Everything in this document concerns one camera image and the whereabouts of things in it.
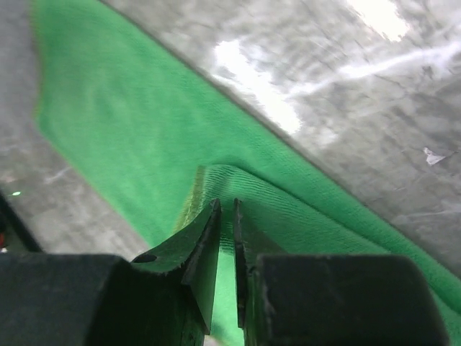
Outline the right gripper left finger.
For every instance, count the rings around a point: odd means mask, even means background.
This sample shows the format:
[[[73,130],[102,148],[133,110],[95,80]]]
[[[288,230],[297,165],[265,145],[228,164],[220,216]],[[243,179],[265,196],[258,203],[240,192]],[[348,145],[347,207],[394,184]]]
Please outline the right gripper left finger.
[[[175,280],[179,297],[185,300],[203,334],[211,329],[220,216],[220,201],[212,200],[182,230],[133,260],[142,270]]]

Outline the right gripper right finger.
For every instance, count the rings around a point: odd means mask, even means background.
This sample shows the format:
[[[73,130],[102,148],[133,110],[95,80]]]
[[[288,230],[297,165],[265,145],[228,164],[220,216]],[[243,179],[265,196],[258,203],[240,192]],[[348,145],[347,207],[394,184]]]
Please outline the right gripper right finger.
[[[285,250],[252,224],[244,213],[243,202],[238,198],[233,201],[233,243],[238,326],[245,329],[251,297],[249,287],[257,256],[284,253]]]

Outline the green towel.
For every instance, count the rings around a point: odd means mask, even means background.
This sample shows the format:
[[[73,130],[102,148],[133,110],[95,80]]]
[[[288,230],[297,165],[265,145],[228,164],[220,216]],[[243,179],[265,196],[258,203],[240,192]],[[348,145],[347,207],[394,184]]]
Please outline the green towel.
[[[233,201],[284,249],[402,254],[424,273],[452,345],[460,280],[99,1],[34,1],[43,135],[156,246],[212,199],[223,208],[212,334],[237,326]]]

